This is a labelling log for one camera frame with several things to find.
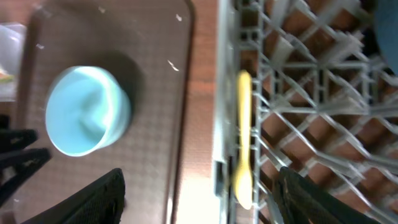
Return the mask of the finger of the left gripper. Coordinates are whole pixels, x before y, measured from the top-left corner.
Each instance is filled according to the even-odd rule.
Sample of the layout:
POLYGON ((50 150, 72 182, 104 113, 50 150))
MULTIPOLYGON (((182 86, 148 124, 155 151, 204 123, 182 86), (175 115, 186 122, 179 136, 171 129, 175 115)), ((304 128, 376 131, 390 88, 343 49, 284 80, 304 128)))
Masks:
POLYGON ((22 150, 38 139, 37 132, 33 129, 2 129, 1 152, 22 150))
POLYGON ((7 168, 15 170, 15 174, 11 178, 1 182, 1 205, 4 205, 18 188, 51 158, 47 148, 1 153, 1 172, 7 168))

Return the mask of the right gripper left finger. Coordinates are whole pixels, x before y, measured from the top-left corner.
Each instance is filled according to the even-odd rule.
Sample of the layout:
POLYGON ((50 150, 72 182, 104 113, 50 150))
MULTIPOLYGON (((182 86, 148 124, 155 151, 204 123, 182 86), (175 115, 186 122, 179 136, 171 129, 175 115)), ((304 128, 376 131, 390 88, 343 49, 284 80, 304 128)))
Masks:
POLYGON ((123 172, 115 168, 23 224, 118 224, 124 210, 125 193, 123 172))

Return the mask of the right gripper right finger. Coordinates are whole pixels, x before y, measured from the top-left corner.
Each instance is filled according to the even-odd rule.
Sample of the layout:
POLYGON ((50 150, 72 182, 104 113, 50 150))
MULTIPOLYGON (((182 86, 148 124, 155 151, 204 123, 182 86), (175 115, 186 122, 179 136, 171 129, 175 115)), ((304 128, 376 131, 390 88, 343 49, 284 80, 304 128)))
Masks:
POLYGON ((379 223, 347 206, 288 167, 280 169, 272 194, 285 223, 379 223))

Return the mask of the cream plastic spoon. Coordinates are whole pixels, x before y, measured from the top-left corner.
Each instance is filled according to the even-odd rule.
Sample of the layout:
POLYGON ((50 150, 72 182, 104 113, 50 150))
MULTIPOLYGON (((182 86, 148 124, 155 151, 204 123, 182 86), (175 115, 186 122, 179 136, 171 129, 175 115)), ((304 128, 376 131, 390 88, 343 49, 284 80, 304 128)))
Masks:
POLYGON ((252 81, 246 70, 237 78, 239 158, 233 174, 233 190, 239 204, 246 210, 252 206, 253 179, 250 165, 252 81))

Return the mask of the light blue rice bowl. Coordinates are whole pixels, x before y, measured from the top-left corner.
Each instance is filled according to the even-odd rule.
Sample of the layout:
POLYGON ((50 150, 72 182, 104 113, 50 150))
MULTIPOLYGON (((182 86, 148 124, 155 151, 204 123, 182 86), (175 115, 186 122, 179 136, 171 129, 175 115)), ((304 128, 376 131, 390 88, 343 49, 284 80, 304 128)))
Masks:
POLYGON ((127 93, 101 67, 70 67, 51 85, 45 128, 52 144, 67 156, 81 157, 112 145, 130 120, 127 93))

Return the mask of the dark blue plate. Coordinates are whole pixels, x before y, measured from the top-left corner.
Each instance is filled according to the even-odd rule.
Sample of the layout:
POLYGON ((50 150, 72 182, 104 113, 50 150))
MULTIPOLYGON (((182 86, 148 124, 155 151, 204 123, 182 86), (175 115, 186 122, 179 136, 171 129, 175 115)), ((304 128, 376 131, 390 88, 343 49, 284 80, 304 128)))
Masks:
POLYGON ((381 55, 397 75, 397 0, 376 1, 374 32, 381 55))

